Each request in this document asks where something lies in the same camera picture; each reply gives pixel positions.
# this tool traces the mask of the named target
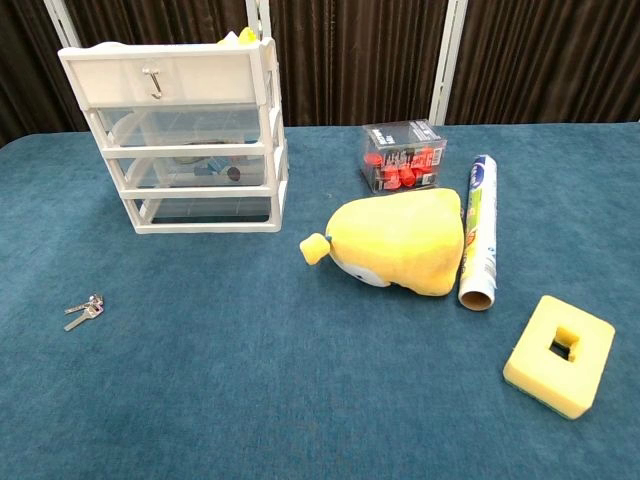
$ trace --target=background wall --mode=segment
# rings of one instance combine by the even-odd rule
[[[66,0],[83,46],[215,42],[242,0]],[[271,0],[287,125],[428,117],[447,0]],[[469,0],[446,123],[640,118],[640,0]],[[0,145],[84,130],[42,0],[0,2]]]
[[[0,146],[38,132],[86,130],[44,4],[0,1]]]
[[[640,119],[640,1],[469,0],[446,123]]]

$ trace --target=metal key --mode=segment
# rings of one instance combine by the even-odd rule
[[[87,308],[84,309],[84,312],[82,312],[82,315],[80,315],[73,322],[69,323],[66,327],[64,327],[65,332],[68,332],[69,330],[73,330],[85,320],[96,318],[103,311],[104,309],[100,305],[89,305]]]
[[[89,301],[86,303],[81,303],[80,305],[76,305],[75,307],[70,307],[67,308],[64,311],[65,315],[69,315],[70,313],[74,313],[74,312],[79,312],[80,310],[84,310],[85,308],[89,308],[91,305],[99,305],[102,306],[104,305],[104,299],[102,298],[102,295],[94,293],[93,295],[91,295],[89,297]]]

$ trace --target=drawer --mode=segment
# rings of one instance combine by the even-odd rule
[[[135,205],[150,224],[266,222],[271,214],[268,197],[162,198]]]
[[[265,183],[262,155],[119,158],[116,164],[125,189],[235,187]]]
[[[123,58],[70,60],[83,109],[256,103],[248,55],[126,58],[124,50]]]
[[[97,110],[108,146],[247,144],[260,139],[255,104]]]

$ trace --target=table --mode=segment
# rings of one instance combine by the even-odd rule
[[[463,201],[474,155],[498,162],[484,313],[305,264],[368,195],[357,127],[286,130],[277,234],[136,235],[89,134],[2,148],[0,478],[637,476],[640,124],[439,131]],[[93,291],[104,314],[65,333]],[[574,422],[502,378],[543,294],[617,329]]]

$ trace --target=cardboard tube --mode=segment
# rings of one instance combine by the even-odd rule
[[[458,300],[470,310],[487,310],[496,290],[496,161],[479,155],[469,179],[465,247]]]

